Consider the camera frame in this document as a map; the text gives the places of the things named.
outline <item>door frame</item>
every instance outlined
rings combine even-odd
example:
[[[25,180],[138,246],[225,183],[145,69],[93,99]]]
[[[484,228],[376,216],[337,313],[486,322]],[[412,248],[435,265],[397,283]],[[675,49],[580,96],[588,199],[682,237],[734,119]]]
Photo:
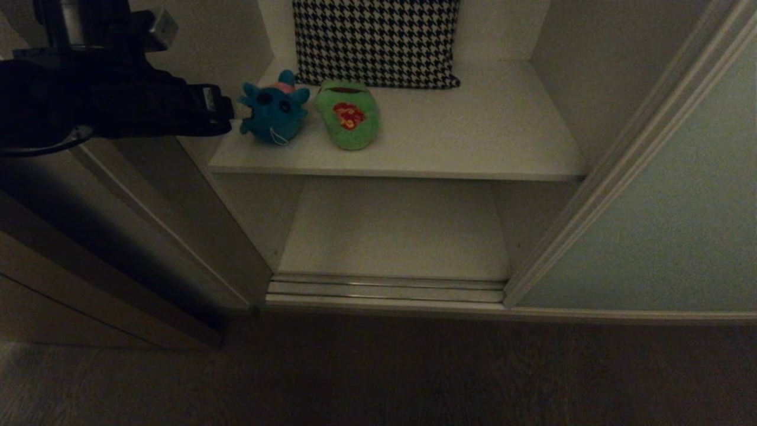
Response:
[[[655,158],[757,37],[757,0],[713,1],[635,115],[505,286],[506,309],[544,277]]]

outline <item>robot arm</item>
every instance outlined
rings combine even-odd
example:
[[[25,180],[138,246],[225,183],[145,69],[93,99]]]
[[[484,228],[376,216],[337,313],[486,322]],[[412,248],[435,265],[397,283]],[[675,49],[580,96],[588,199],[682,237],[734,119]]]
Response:
[[[154,69],[145,52],[170,47],[165,11],[131,12],[127,0],[35,0],[48,47],[0,61],[0,155],[68,149],[100,136],[215,136],[233,107],[218,86],[189,85]]]

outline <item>plush toy eye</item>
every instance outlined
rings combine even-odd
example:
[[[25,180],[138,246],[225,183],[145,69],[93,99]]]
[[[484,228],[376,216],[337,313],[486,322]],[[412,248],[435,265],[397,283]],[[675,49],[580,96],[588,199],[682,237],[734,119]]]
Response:
[[[255,98],[255,100],[261,105],[268,105],[273,100],[273,96],[271,96],[270,93],[261,93]]]

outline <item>green plush slipper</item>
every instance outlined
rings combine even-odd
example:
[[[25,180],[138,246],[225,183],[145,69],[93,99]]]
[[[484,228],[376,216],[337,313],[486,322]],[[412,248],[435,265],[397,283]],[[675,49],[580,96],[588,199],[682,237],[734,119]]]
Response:
[[[365,84],[325,81],[315,105],[326,121],[332,142],[342,149],[363,149],[379,131],[379,110]]]

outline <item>houndstooth pillow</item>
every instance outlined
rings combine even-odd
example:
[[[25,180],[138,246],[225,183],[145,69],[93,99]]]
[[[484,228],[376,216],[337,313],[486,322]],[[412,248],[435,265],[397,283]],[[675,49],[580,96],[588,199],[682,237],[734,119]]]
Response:
[[[449,89],[459,0],[294,0],[300,83]]]

